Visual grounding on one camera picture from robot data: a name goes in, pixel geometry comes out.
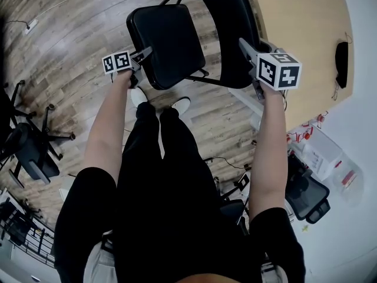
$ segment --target black sleeve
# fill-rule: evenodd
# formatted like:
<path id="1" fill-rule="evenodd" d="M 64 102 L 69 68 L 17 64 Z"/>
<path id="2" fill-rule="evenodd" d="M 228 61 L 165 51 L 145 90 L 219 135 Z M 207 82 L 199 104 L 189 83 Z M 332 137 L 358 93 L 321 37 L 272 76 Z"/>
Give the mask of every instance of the black sleeve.
<path id="1" fill-rule="evenodd" d="M 272 208 L 258 214 L 250 223 L 250 235 L 258 250 L 284 269 L 289 282 L 305 281 L 303 250 L 284 209 Z"/>
<path id="2" fill-rule="evenodd" d="M 55 267 L 62 283 L 82 283 L 93 246 L 113 228 L 115 190 L 114 179 L 102 169 L 77 175 L 55 228 Z"/>

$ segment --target table top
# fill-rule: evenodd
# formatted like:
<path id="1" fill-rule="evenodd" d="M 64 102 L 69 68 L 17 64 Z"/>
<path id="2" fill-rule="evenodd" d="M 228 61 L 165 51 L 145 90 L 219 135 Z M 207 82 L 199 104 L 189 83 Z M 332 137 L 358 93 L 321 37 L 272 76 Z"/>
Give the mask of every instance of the table top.
<path id="1" fill-rule="evenodd" d="M 349 45 L 348 82 L 332 99 L 336 46 L 353 42 L 345 0 L 254 0 L 263 38 L 303 63 L 300 86 L 287 95 L 287 130 L 324 113 L 351 96 L 353 44 Z"/>

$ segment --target wall outlet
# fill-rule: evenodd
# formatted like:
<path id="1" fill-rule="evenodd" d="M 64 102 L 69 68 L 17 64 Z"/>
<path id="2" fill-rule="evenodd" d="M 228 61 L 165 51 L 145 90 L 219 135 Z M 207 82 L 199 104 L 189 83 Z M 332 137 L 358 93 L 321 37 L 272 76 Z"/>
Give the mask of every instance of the wall outlet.
<path id="1" fill-rule="evenodd" d="M 29 28 L 26 27 L 25 33 L 28 35 L 37 24 L 38 24 L 37 19 L 31 21 L 30 24 L 29 24 Z"/>

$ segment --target mesh office chair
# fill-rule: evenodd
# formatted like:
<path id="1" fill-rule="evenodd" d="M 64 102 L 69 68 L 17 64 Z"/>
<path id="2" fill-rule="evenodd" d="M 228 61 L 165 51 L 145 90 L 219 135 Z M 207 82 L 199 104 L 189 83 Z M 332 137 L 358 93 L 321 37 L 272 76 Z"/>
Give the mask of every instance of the mesh office chair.
<path id="1" fill-rule="evenodd" d="M 230 88 L 245 88 L 252 83 L 252 65 L 239 47 L 243 38 L 261 52 L 270 47 L 260 41 L 249 0 L 203 0 L 208 7 L 220 41 L 221 77 L 206 78 L 206 62 L 188 8 L 180 4 L 160 5 L 135 9 L 127 18 L 131 39 L 140 52 L 151 47 L 152 54 L 143 60 L 145 74 L 151 85 L 168 89 L 183 79 L 202 81 Z M 194 77 L 201 71 L 203 77 Z"/>
<path id="2" fill-rule="evenodd" d="M 285 198 L 298 220 L 314 224 L 330 210 L 327 200 L 330 190 L 311 174 L 296 156 L 289 156 Z"/>
<path id="3" fill-rule="evenodd" d="M 52 136 L 48 134 L 48 112 L 53 108 L 53 105 L 49 105 L 45 109 L 42 131 L 29 118 L 27 118 L 28 123 L 17 124 L 6 141 L 3 152 L 0 154 L 0 162 L 12 155 L 15 155 L 18 159 L 14 172 L 9 169 L 9 174 L 21 188 L 24 188 L 24 185 L 18 179 L 21 167 L 25 169 L 31 178 L 34 180 L 41 179 L 45 184 L 50 183 L 50 177 L 58 176 L 59 168 L 49 156 L 48 151 L 58 160 L 61 160 L 63 155 L 57 154 L 49 142 L 75 139 L 73 133 L 70 136 Z"/>

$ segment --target white box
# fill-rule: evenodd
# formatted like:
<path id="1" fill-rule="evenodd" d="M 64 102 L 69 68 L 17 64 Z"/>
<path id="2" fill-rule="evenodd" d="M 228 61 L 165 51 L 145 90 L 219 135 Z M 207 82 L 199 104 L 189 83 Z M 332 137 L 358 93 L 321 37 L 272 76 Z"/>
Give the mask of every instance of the white box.
<path id="1" fill-rule="evenodd" d="M 258 54 L 257 79 L 274 90 L 299 88 L 302 63 L 292 54 Z"/>
<path id="2" fill-rule="evenodd" d="M 314 178 L 324 181 L 342 160 L 343 150 L 321 130 L 313 127 L 308 140 L 292 143 L 295 155 L 313 171 Z"/>

